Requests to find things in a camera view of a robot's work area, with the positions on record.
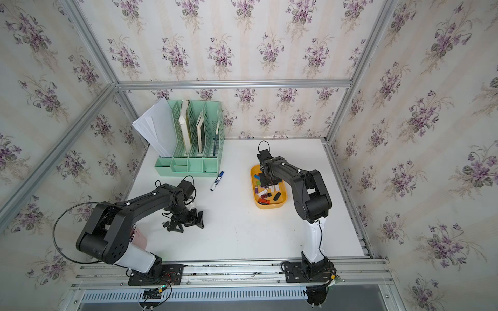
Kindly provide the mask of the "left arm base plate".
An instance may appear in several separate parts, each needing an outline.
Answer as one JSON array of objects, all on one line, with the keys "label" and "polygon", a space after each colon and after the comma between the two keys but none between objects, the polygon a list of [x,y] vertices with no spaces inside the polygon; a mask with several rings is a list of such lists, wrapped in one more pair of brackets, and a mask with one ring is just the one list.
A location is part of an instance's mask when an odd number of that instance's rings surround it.
[{"label": "left arm base plate", "polygon": [[179,285],[185,266],[183,264],[162,264],[150,272],[142,273],[132,270],[128,277],[128,286],[162,286]]}]

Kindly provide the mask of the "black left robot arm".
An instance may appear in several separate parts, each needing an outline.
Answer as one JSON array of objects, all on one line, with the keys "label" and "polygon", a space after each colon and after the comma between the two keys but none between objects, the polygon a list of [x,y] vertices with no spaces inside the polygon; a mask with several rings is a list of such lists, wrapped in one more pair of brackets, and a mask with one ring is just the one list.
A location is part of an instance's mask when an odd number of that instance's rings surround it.
[{"label": "black left robot arm", "polygon": [[196,195],[194,181],[183,179],[177,186],[161,184],[124,202],[98,203],[76,241],[76,249],[106,264],[159,279],[163,273],[162,259],[130,242],[134,226],[162,210],[169,217],[165,225],[168,232],[183,233],[193,226],[202,229],[204,213],[188,208]]}]

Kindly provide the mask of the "red rectangular usb drive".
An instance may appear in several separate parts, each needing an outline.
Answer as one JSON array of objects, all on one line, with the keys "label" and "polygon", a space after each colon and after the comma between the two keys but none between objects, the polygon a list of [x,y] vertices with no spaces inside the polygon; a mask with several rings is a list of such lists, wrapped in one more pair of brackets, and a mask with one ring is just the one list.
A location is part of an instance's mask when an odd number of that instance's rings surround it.
[{"label": "red rectangular usb drive", "polygon": [[269,200],[266,200],[266,199],[259,199],[258,200],[258,203],[259,204],[262,204],[262,205],[268,205],[270,204],[271,202]]}]

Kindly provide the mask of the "yellow plastic storage box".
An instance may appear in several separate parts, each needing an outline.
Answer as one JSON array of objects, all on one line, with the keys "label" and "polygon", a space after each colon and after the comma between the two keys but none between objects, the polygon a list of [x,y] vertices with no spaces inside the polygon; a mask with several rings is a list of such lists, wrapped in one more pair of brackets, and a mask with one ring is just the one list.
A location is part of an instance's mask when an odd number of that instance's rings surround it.
[{"label": "yellow plastic storage box", "polygon": [[256,206],[260,209],[280,208],[287,201],[287,189],[285,183],[281,181],[276,185],[263,186],[263,178],[260,176],[262,171],[259,165],[251,168],[250,177],[252,184],[252,195]]}]

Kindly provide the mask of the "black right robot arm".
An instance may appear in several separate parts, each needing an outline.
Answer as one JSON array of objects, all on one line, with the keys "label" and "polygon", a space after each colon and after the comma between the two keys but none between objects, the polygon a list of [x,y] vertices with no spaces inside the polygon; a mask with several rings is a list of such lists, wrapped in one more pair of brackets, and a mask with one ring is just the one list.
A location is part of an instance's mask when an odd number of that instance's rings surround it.
[{"label": "black right robot arm", "polygon": [[285,158],[271,155],[269,149],[258,152],[261,185],[276,186],[285,182],[291,188],[294,208],[307,224],[306,241],[302,251],[302,270],[311,278],[332,270],[323,248],[324,225],[332,200],[317,170],[307,171],[290,164]]}]

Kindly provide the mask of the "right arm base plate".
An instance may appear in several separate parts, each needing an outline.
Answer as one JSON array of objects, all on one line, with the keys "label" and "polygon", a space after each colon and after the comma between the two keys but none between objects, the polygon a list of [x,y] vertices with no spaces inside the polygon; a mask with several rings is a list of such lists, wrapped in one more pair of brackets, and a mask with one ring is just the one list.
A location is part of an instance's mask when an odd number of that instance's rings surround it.
[{"label": "right arm base plate", "polygon": [[283,261],[280,269],[286,283],[327,283],[337,278],[337,270],[327,258],[317,263]]}]

